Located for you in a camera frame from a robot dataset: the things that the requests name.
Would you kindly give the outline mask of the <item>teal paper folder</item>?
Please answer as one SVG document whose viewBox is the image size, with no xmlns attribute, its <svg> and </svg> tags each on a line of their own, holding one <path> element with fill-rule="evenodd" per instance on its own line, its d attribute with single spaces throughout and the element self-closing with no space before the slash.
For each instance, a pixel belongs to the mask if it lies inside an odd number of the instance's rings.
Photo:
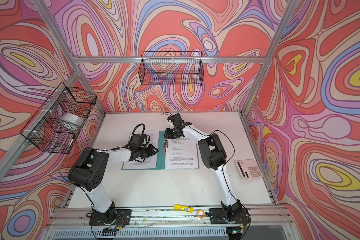
<svg viewBox="0 0 360 240">
<path fill-rule="evenodd" d="M 150 143 L 154 145 L 159 152 L 150 158 L 147 158 L 144 163 L 126 162 L 122 165 L 122 170 L 174 170 L 165 169 L 165 155 L 163 153 L 164 132 L 163 131 L 146 131 L 145 134 L 150 136 Z"/>
</svg>

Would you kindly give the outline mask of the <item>printed white paper sheet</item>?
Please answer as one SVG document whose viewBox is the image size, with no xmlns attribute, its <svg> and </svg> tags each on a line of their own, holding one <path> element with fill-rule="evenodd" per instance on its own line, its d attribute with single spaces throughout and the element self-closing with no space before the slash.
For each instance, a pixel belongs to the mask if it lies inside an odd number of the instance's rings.
<svg viewBox="0 0 360 240">
<path fill-rule="evenodd" d="M 158 153 L 158 149 L 150 143 L 150 136 L 145 133 L 132 132 L 128 143 L 124 146 L 131 151 L 129 162 L 144 163 L 147 158 Z"/>
</svg>

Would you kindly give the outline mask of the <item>metal folder clip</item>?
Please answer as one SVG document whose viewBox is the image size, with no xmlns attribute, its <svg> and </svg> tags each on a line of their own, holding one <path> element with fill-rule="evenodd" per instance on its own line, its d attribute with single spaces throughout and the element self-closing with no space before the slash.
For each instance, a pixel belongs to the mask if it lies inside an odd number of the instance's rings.
<svg viewBox="0 0 360 240">
<path fill-rule="evenodd" d="M 163 153 L 164 153 L 164 155 L 166 154 L 167 148 L 168 148 L 168 140 L 165 139 L 165 140 L 164 140 L 164 144 L 163 144 Z"/>
</svg>

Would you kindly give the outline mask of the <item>white paper sheets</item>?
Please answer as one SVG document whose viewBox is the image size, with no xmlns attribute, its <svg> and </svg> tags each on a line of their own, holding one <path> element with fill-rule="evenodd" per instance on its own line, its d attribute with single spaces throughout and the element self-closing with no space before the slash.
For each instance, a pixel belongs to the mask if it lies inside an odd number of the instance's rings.
<svg viewBox="0 0 360 240">
<path fill-rule="evenodd" d="M 198 169 L 197 143 L 188 138 L 167 140 L 165 169 Z"/>
</svg>

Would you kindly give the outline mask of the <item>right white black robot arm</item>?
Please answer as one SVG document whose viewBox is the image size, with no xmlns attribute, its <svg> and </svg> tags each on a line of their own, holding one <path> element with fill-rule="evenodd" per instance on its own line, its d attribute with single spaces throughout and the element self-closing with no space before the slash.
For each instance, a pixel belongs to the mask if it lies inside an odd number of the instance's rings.
<svg viewBox="0 0 360 240">
<path fill-rule="evenodd" d="M 216 131 L 207 134 L 197 129 L 192 123 L 183 120 L 177 114 L 167 115 L 169 128 L 165 129 L 164 137 L 168 140 L 188 138 L 198 144 L 201 159 L 205 167 L 214 175 L 221 194 L 223 219 L 232 223 L 238 219 L 244 209 L 241 201 L 236 196 L 227 172 L 227 153 Z"/>
</svg>

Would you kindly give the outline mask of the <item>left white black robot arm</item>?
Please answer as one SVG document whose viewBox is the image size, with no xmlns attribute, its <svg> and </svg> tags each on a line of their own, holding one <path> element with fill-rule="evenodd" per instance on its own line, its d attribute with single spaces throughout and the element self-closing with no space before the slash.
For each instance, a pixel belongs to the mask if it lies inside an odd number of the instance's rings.
<svg viewBox="0 0 360 240">
<path fill-rule="evenodd" d="M 90 224 L 111 225 L 117 218 L 115 204 L 102 184 L 107 166 L 132 161 L 142 163 L 155 156 L 159 150 L 149 141 L 150 136 L 146 134 L 134 134 L 125 146 L 109 150 L 86 148 L 80 153 L 68 173 L 68 180 L 81 188 L 90 200 Z"/>
</svg>

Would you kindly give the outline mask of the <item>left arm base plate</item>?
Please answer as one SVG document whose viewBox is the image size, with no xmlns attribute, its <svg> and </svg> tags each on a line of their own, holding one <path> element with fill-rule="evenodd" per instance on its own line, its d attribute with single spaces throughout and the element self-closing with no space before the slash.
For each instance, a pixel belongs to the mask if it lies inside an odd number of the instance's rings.
<svg viewBox="0 0 360 240">
<path fill-rule="evenodd" d="M 92 210 L 91 213 L 86 214 L 86 217 L 89 218 L 90 226 L 124 227 L 129 225 L 131 213 L 131 209 L 109 210 L 106 213 L 99 213 Z"/>
</svg>

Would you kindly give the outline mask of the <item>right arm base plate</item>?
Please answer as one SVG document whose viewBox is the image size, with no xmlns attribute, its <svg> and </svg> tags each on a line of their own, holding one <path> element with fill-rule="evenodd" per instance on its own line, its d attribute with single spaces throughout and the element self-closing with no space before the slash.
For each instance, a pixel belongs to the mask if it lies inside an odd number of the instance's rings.
<svg viewBox="0 0 360 240">
<path fill-rule="evenodd" d="M 210 208 L 206 215 L 213 225 L 240 224 L 246 226 L 251 222 L 251 216 L 246 208 L 239 209 L 233 215 L 228 214 L 223 208 Z"/>
</svg>

